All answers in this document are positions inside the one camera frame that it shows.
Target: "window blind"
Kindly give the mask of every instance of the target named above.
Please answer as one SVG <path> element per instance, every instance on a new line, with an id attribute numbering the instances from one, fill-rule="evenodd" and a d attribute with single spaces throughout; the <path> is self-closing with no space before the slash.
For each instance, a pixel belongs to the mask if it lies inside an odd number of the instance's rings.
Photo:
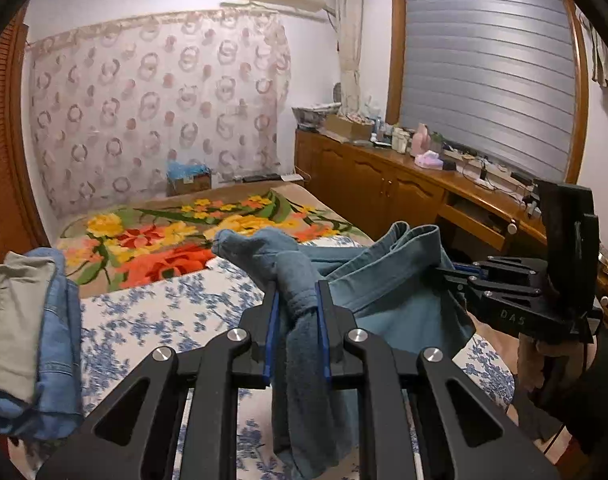
<path id="1" fill-rule="evenodd" d="M 574 112 L 563 0 L 406 0 L 402 126 L 560 181 Z"/>

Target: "blue floral pattern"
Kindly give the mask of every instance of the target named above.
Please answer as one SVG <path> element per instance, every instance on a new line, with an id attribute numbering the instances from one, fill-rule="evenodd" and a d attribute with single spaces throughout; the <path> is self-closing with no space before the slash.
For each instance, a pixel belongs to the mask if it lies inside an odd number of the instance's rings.
<path id="1" fill-rule="evenodd" d="M 324 246 L 357 246 L 347 237 L 321 238 Z M 178 352 L 199 348 L 238 325 L 242 312 L 262 301 L 263 293 L 238 267 L 222 258 L 207 269 L 82 300 L 82 398 L 89 413 L 118 382 L 157 346 Z M 513 397 L 513 377 L 492 346 L 475 335 L 453 361 L 500 407 Z M 192 396 L 184 411 L 174 478 L 181 464 Z M 414 443 L 416 462 L 419 460 Z M 352 452 L 322 478 L 359 478 L 358 453 Z M 241 390 L 238 407 L 238 480 L 286 480 L 273 453 L 271 391 Z"/>

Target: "floral bedspread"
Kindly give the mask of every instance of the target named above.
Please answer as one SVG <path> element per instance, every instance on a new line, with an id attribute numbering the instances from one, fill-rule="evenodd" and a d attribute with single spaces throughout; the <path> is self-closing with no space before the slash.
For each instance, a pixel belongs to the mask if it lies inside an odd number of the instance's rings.
<path id="1" fill-rule="evenodd" d="M 148 285 L 202 270 L 221 229 L 251 235 L 277 227 L 299 242 L 368 238 L 296 184 L 259 183 L 122 206 L 78 218 L 56 247 L 80 298 Z"/>
<path id="2" fill-rule="evenodd" d="M 357 246 L 345 236 L 320 238 L 325 246 Z M 89 413 L 115 385 L 160 345 L 187 351 L 205 345 L 238 325 L 244 309 L 263 294 L 238 267 L 222 258 L 206 262 L 202 272 L 174 276 L 82 300 L 82 396 Z M 500 407 L 513 397 L 513 378 L 494 348 L 475 335 L 453 361 Z M 175 460 L 177 478 L 190 401 L 184 412 Z M 415 460 L 419 454 L 415 447 Z M 327 471 L 326 480 L 359 478 L 358 453 Z M 240 390 L 238 409 L 239 480 L 286 480 L 273 454 L 271 391 Z"/>

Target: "beige curtain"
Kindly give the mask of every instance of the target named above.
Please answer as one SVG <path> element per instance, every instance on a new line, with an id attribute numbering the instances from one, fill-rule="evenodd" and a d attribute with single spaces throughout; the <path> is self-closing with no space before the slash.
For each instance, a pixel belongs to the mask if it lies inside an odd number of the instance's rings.
<path id="1" fill-rule="evenodd" d="M 362 0 L 335 0 L 340 54 L 340 83 L 344 114 L 360 109 L 360 52 L 362 49 Z"/>
<path id="2" fill-rule="evenodd" d="M 155 197 L 169 160 L 223 180 L 278 168 L 290 52 L 273 12 L 127 18 L 30 51 L 33 146 L 59 218 Z"/>
<path id="3" fill-rule="evenodd" d="M 593 81 L 599 83 L 600 86 L 608 86 L 608 48 L 600 38 L 593 24 L 588 21 L 584 13 L 577 9 L 577 17 L 582 26 L 591 35 L 593 42 Z"/>

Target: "silver screw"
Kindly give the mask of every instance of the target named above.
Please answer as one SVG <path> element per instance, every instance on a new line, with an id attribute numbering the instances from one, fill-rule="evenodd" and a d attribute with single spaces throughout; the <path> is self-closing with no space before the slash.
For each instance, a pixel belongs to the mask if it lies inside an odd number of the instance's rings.
<path id="1" fill-rule="evenodd" d="M 228 334 L 226 334 L 226 337 L 228 337 L 231 341 L 244 341 L 244 339 L 246 339 L 246 336 L 248 334 L 246 333 L 246 330 L 244 330 L 243 328 L 233 328 L 231 330 L 228 331 Z"/>
<path id="2" fill-rule="evenodd" d="M 369 333 L 366 332 L 366 330 L 362 330 L 361 328 L 353 328 L 353 330 L 351 330 L 348 333 L 348 339 L 350 339 L 351 341 L 354 341 L 356 343 L 361 343 L 362 341 L 366 341 L 368 336 L 369 336 Z"/>
<path id="3" fill-rule="evenodd" d="M 427 348 L 424 350 L 424 358 L 431 363 L 439 363 L 444 354 L 439 348 Z"/>
<path id="4" fill-rule="evenodd" d="M 155 361 L 166 361 L 171 358 L 173 351 L 168 346 L 161 346 L 153 350 L 153 359 Z"/>

